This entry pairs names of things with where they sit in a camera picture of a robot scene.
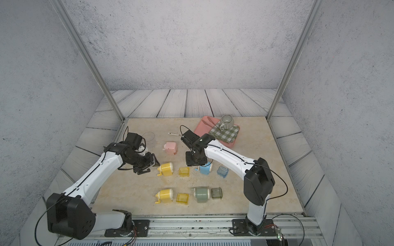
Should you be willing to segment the blue sharpener tray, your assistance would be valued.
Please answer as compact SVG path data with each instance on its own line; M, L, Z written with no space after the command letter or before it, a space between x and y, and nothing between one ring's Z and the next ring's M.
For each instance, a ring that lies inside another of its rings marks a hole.
M219 175L222 178L226 178L228 175L229 169L223 166L219 166L218 170L217 170L217 175Z

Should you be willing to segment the green pencil sharpener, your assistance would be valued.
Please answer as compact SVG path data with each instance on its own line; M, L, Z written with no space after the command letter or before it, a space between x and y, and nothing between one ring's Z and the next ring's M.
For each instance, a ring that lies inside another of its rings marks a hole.
M197 200L197 203L206 203L210 199L210 189L208 187L192 188L191 192Z

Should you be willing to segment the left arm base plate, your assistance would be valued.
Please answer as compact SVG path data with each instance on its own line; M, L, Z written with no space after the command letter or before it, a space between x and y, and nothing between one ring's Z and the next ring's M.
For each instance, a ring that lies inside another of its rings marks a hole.
M105 237L147 237L150 226L149 219L132 219L119 229L107 229Z

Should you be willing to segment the yellow tray row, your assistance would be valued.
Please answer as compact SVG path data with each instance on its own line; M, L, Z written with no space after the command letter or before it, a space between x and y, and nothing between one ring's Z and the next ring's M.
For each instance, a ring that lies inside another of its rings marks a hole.
M176 202L182 205L188 205L189 194L187 193L178 193L176 196Z
M181 167L181 168L179 168L178 174L181 177L189 177L190 176L190 168L189 167Z

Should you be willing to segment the ribbed grey cup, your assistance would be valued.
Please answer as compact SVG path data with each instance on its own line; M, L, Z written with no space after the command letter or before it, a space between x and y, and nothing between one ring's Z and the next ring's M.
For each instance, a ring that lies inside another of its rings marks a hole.
M219 124L219 129L221 131L229 130L233 126L234 126L234 118L231 115L227 114L221 117Z

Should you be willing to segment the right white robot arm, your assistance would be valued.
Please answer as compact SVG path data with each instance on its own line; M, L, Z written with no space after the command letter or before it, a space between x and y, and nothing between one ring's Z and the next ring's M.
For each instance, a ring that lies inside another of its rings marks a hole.
M243 180L243 193L249 201L248 213L245 219L234 219L229 232L233 236L278 236L277 226L266 215L267 204L270 200L288 193L271 197L276 184L274 176L281 179L271 170L263 158L252 159L245 157L222 145L209 134L198 136L190 129L181 133L181 141L189 148L186 152L187 166L204 166L208 160L217 161L235 172Z

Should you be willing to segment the yellow tray front row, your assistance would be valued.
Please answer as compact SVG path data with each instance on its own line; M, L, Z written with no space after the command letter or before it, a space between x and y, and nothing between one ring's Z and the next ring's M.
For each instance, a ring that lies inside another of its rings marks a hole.
M188 205L189 194L187 193L178 193L176 196L176 202L182 205Z

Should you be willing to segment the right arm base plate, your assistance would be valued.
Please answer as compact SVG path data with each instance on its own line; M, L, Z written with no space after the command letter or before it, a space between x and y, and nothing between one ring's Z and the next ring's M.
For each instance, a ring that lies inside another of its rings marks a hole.
M259 225L253 224L246 219L233 219L231 234L234 236L277 236L276 225L272 219L265 219Z

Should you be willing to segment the green checkered cloth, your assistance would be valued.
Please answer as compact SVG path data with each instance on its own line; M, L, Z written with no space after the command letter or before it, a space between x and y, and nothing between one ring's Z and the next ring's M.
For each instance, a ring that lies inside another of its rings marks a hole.
M238 137L239 131L240 131L240 127L237 125L234 125L232 128L230 129L225 129L225 130L221 130L220 129L220 123L217 123L210 131L209 131L209 135L213 136L215 139L221 140L225 143L231 143L234 142L236 140L236 138Z

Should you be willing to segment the metal spoon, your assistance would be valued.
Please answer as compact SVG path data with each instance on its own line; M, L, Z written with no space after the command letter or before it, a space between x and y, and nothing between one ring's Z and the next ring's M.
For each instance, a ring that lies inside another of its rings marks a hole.
M172 136L181 136L181 135L178 134L178 133L172 133L172 132L169 132L168 135L172 135Z

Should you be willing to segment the blue pencil sharpener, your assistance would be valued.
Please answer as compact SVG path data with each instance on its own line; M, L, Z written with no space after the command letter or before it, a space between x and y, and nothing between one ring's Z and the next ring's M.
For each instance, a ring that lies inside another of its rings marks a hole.
M212 171L212 162L207 163L204 166L198 166L195 168L196 171L199 171L203 175L209 175Z

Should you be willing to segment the yellow sharpener front row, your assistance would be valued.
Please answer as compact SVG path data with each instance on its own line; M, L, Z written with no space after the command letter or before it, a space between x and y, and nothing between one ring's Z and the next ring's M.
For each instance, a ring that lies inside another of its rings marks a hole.
M161 203L172 203L173 201L173 189L161 190L156 194L157 201L155 204Z

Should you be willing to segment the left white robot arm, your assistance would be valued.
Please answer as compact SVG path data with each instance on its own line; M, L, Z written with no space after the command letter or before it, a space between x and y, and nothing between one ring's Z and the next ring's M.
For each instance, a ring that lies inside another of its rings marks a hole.
M78 181L64 192L48 197L43 213L47 217L48 231L79 240L103 230L114 231L123 237L135 235L130 212L94 213L89 207L106 180L114 171L124 171L125 164L131 165L130 170L138 175L160 165L156 156L147 151L146 140L136 133L128 133L125 140L110 143Z

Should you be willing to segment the clear glass cup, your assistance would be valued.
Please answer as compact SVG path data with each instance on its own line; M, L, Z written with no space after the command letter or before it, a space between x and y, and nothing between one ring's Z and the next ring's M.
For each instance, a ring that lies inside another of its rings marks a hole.
M156 146L156 136L153 132L145 132L142 137L146 140L146 146L148 148L154 148Z

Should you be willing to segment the pink pencil sharpener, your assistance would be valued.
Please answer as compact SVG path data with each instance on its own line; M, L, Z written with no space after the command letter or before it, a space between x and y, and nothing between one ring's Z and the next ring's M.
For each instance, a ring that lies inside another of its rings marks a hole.
M176 155L178 151L178 145L176 142L168 141L164 144L163 151L165 151L168 155Z

